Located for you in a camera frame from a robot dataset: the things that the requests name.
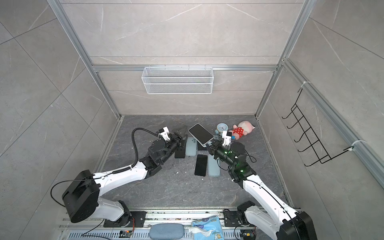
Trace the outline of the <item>light blue phone case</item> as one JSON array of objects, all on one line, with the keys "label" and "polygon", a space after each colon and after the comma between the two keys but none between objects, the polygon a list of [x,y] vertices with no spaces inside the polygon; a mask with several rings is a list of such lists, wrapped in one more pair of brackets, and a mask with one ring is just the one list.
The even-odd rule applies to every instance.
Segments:
[{"label": "light blue phone case", "polygon": [[212,155],[208,156],[208,174],[210,177],[219,177],[221,175],[220,164]]},{"label": "light blue phone case", "polygon": [[197,155],[197,141],[193,137],[188,137],[187,142],[186,142],[186,151],[185,155],[187,157],[194,157]]}]

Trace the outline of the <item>cased phone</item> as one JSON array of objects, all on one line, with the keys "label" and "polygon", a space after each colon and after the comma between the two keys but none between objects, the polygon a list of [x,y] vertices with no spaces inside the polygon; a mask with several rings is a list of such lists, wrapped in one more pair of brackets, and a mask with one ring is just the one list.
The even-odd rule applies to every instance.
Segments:
[{"label": "cased phone", "polygon": [[174,154],[175,159],[184,159],[186,157],[186,149],[181,148],[175,151]]},{"label": "cased phone", "polygon": [[208,130],[206,130],[201,124],[195,124],[194,126],[189,128],[189,133],[203,147],[205,147],[208,143],[210,143],[214,139],[214,136]]}]

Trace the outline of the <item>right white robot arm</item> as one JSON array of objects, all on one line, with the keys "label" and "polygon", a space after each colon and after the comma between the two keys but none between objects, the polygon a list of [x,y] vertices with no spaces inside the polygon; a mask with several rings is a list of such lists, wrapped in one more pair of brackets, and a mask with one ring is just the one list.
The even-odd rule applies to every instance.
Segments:
[{"label": "right white robot arm", "polygon": [[282,201],[261,180],[247,163],[248,152],[242,143],[231,143],[227,148],[223,141],[206,144],[210,155],[229,166],[233,182],[239,184],[263,208],[248,206],[240,211],[241,222],[254,225],[273,240],[316,240],[313,220],[306,212],[298,212]]}]

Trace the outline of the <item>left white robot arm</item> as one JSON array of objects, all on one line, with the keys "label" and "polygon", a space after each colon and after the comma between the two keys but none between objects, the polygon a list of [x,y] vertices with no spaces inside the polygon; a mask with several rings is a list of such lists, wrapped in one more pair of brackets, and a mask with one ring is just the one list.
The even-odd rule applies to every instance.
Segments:
[{"label": "left white robot arm", "polygon": [[71,223],[90,218],[104,219],[105,227],[125,227],[133,216],[123,201],[110,201],[102,196],[123,185],[157,174],[163,164],[186,142],[186,135],[167,134],[152,142],[147,154],[135,164],[116,170],[94,173],[80,172],[62,195]]}]

